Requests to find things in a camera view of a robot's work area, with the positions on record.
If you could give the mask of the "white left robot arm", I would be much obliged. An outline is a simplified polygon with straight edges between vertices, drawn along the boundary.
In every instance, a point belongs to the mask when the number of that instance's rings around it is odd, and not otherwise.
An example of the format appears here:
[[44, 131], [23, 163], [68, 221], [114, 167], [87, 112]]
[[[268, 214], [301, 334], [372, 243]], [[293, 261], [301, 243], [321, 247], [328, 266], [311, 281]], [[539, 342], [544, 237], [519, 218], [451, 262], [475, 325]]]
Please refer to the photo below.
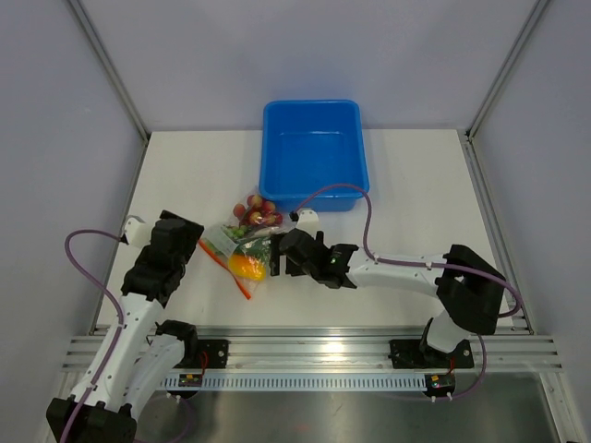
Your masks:
[[156, 321], [178, 289], [204, 232], [202, 225], [164, 210], [153, 225], [127, 219], [116, 241], [139, 254], [121, 293], [104, 295], [115, 321], [80, 382], [54, 398], [46, 419], [59, 442], [131, 442], [153, 392], [176, 366], [205, 362], [195, 326]]

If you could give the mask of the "clear zip top bag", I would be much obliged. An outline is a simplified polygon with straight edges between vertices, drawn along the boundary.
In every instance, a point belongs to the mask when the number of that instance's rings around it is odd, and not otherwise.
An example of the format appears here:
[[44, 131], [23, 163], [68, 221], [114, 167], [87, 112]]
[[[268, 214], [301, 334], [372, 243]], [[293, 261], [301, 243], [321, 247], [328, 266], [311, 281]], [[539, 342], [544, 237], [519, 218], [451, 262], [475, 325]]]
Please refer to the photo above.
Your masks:
[[276, 203], [253, 187], [235, 203], [225, 221], [205, 230], [199, 246], [231, 275], [249, 300], [270, 275], [271, 237], [288, 227]]

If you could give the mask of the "red yellow fake grapes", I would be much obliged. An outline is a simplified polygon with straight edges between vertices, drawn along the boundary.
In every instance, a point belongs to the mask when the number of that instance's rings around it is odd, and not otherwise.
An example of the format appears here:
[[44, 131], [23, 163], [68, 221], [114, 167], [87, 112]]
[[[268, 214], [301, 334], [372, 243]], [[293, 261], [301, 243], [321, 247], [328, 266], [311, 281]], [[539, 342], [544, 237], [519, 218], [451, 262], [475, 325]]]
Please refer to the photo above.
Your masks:
[[250, 194], [244, 202], [237, 203], [233, 215], [239, 226], [275, 227], [283, 223], [283, 215], [275, 203], [260, 194]]

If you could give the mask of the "yellow fake bell pepper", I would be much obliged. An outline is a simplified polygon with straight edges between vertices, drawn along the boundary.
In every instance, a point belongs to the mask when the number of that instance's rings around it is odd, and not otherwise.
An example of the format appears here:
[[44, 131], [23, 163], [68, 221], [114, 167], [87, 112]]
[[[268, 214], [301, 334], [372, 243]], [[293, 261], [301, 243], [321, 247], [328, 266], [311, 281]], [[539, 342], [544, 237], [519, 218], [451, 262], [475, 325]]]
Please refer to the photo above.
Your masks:
[[266, 277], [266, 266], [252, 256], [233, 254], [227, 262], [228, 269], [236, 276], [251, 281], [263, 281]]

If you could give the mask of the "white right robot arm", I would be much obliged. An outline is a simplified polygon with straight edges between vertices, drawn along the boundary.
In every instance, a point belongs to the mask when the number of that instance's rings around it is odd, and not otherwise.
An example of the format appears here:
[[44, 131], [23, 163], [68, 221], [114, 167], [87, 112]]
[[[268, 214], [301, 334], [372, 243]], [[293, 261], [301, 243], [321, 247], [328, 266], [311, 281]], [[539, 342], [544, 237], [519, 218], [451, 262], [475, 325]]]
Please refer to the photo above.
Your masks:
[[443, 310], [431, 318], [419, 340], [393, 345], [392, 364], [408, 368], [459, 365], [470, 335], [495, 333], [501, 316], [505, 278], [465, 245], [421, 258], [417, 265], [401, 258], [370, 258], [357, 245], [326, 246], [323, 234], [300, 229], [271, 238], [271, 275], [308, 276], [330, 289], [380, 287], [421, 293]]

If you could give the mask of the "green fake cucumber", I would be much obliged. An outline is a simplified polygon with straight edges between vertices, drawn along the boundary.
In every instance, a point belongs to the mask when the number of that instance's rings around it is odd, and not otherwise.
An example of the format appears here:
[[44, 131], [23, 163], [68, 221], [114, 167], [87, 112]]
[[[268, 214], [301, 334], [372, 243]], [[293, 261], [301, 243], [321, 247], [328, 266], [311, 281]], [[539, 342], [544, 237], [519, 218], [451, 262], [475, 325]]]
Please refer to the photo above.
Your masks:
[[268, 264], [270, 259], [270, 237], [258, 237], [242, 242], [238, 245], [236, 253], [253, 257], [257, 261]]

